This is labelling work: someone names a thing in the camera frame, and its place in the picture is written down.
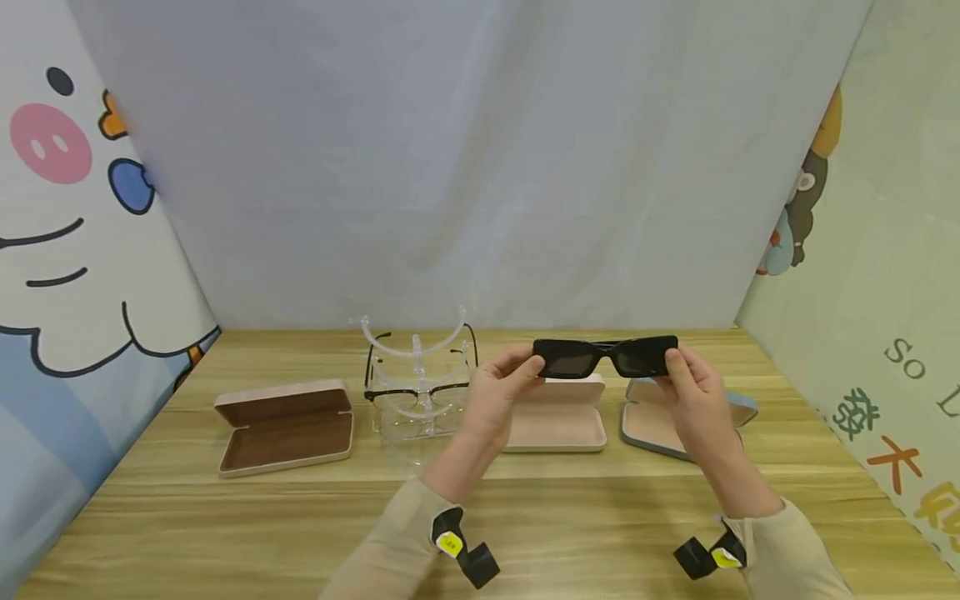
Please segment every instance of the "clear acrylic glasses stand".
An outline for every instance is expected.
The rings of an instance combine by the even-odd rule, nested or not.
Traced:
[[[412,335],[410,349],[391,348],[383,344],[371,332],[370,318],[351,320],[359,324],[367,341],[372,345],[373,357],[369,389],[411,390],[414,395],[378,396],[373,402],[373,430],[380,436],[381,448],[387,460],[408,475],[417,475],[439,451],[446,445],[448,436],[459,425],[463,410],[463,398],[466,388],[456,388],[444,392],[447,401],[437,403],[430,391],[451,383],[466,383],[469,379],[467,357],[470,356],[471,343],[466,340],[455,344],[461,337],[467,322],[467,310],[460,307],[459,321],[453,331],[437,344],[425,348],[420,335]],[[424,358],[435,352],[460,352],[465,361],[442,375],[432,376],[426,367]],[[395,380],[388,376],[380,363],[384,359],[391,362],[407,362],[412,370],[412,378]]]

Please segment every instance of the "left hand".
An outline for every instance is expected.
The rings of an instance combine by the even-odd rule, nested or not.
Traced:
[[[504,348],[477,367],[470,377],[460,433],[497,451],[506,447],[514,400],[543,383],[540,371],[545,364],[532,344],[522,344]]]

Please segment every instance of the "cartoon eye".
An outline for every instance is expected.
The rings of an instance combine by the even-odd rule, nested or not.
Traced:
[[[60,96],[69,96],[73,93],[73,80],[63,69],[55,66],[47,69],[47,83],[54,88]]]
[[[812,173],[800,173],[800,176],[797,178],[797,191],[807,192],[813,189],[816,183],[817,178]]]

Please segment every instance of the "black eyeglasses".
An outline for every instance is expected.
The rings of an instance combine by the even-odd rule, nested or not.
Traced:
[[[613,342],[536,340],[534,354],[546,361],[541,377],[582,379],[596,369],[604,356],[610,357],[616,372],[623,377],[657,377],[667,375],[664,354],[676,347],[674,335]]]
[[[480,364],[479,354],[477,353],[477,338],[473,334],[473,327],[469,324],[464,323],[464,327],[470,332],[470,340],[473,343],[473,367],[476,368]],[[390,331],[386,333],[381,333],[376,336],[374,340],[381,340],[383,338],[389,338],[391,335]],[[452,348],[450,350],[452,353],[463,353],[459,348]],[[467,367],[469,368],[469,361],[464,359],[467,362]],[[403,408],[405,410],[410,410],[416,407],[418,400],[420,399],[420,392],[417,390],[410,389],[398,389],[398,390],[377,390],[373,391],[370,389],[370,381],[373,378],[373,344],[370,344],[370,350],[367,352],[367,371],[364,374],[364,393],[363,397],[373,402],[378,397],[381,396],[395,396],[392,398],[394,404]],[[437,406],[450,406],[455,402],[459,401],[463,397],[463,390],[466,386],[469,385],[469,382],[463,383],[448,383],[446,385],[439,385],[435,388],[431,388],[427,394],[430,396],[430,401],[432,401]]]

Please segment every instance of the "hand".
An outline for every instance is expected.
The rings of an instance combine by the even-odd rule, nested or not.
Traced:
[[[459,433],[502,450],[510,439],[514,400],[543,383],[540,371],[545,364],[534,355],[532,344],[505,348],[481,364],[470,378]]]
[[[698,464],[740,449],[723,377],[684,344],[666,352],[669,377],[654,380],[666,396],[677,435]]]

